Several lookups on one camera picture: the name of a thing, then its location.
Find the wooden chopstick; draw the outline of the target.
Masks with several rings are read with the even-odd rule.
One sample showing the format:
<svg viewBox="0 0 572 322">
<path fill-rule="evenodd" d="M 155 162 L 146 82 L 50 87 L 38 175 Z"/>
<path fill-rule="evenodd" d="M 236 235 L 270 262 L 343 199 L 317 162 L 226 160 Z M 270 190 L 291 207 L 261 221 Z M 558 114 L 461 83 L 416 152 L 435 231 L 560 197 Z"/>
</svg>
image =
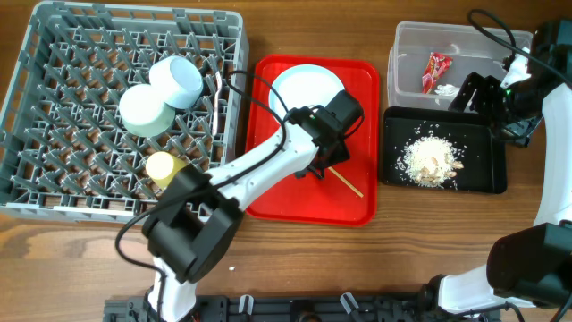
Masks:
<svg viewBox="0 0 572 322">
<path fill-rule="evenodd" d="M 337 172 L 333 167 L 328 167 L 328 170 L 334 174 L 341 182 L 343 182 L 349 189 L 351 189 L 360 198 L 364 197 L 363 192 L 361 192 L 356 186 L 354 186 L 350 181 L 348 181 L 343 175 Z"/>
</svg>

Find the light blue plate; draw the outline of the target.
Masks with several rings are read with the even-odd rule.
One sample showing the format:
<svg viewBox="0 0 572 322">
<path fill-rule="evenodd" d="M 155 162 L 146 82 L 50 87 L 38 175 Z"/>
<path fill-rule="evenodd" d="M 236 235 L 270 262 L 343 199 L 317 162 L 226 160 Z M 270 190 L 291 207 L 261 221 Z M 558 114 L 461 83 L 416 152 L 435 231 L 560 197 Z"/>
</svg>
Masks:
<svg viewBox="0 0 572 322">
<path fill-rule="evenodd" d="M 273 82 L 269 107 L 283 119 L 287 111 L 304 106 L 326 106 L 345 87 L 330 70 L 314 64 L 293 66 Z"/>
</svg>

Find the white plastic fork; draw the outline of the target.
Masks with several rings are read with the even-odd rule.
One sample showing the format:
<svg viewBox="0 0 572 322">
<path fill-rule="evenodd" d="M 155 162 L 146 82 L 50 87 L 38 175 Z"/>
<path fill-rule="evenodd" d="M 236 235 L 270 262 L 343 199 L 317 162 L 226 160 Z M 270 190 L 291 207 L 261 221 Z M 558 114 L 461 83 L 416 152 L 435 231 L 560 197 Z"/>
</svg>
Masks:
<svg viewBox="0 0 572 322">
<path fill-rule="evenodd" d="M 223 89 L 223 77 L 221 72 L 216 72 L 215 74 L 215 81 L 216 81 L 216 92 L 214 94 L 214 112 L 213 112 L 213 122 L 212 122 L 212 135 L 216 136 L 219 130 L 219 99 L 221 96 L 221 92 Z"/>
</svg>

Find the light blue bowl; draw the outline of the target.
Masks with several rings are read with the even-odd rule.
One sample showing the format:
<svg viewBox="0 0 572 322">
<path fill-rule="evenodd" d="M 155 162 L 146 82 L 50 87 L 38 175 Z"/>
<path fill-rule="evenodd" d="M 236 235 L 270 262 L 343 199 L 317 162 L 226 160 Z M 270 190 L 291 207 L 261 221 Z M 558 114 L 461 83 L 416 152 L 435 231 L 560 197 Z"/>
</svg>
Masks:
<svg viewBox="0 0 572 322">
<path fill-rule="evenodd" d="M 149 70 L 150 85 L 175 109 L 191 109 L 203 91 L 203 77 L 187 58 L 170 56 Z"/>
</svg>

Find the yellow plastic cup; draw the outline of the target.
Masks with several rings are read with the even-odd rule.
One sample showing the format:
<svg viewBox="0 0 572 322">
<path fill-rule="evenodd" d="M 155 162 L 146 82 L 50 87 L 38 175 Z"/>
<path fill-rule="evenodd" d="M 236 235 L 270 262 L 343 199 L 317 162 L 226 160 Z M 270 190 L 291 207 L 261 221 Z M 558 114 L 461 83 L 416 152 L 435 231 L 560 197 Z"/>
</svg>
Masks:
<svg viewBox="0 0 572 322">
<path fill-rule="evenodd" d="M 145 170 L 148 177 L 164 190 L 174 176 L 187 164 L 170 153 L 160 151 L 152 154 L 146 162 Z"/>
</svg>

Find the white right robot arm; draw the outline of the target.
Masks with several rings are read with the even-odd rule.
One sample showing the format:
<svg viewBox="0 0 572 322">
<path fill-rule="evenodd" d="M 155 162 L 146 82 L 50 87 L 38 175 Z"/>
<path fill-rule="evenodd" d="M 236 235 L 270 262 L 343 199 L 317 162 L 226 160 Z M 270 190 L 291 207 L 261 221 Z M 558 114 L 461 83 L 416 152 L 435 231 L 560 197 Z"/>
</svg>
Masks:
<svg viewBox="0 0 572 322">
<path fill-rule="evenodd" d="M 468 75 L 450 110 L 485 117 L 500 142 L 528 138 L 545 124 L 543 194 L 532 227 L 497 240 L 485 265 L 461 275 L 436 276 L 420 293 L 422 310 L 455 316 L 502 308 L 571 308 L 571 21 L 542 24 L 525 52 L 479 25 L 483 35 L 527 60 L 527 78 Z"/>
</svg>

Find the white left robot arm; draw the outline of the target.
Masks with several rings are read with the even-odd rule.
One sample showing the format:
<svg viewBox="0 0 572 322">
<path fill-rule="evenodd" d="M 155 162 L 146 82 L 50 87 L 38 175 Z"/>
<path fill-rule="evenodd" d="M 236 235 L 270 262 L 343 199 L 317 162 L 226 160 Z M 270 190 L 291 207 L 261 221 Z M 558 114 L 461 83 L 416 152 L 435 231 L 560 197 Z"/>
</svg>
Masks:
<svg viewBox="0 0 572 322">
<path fill-rule="evenodd" d="M 250 204 L 289 175 L 347 161 L 348 131 L 364 119 L 342 90 L 326 106 L 290 109 L 274 135 L 226 165 L 179 170 L 142 228 L 160 270 L 148 295 L 158 320 L 180 321 L 194 309 L 198 281 L 223 258 Z"/>
</svg>

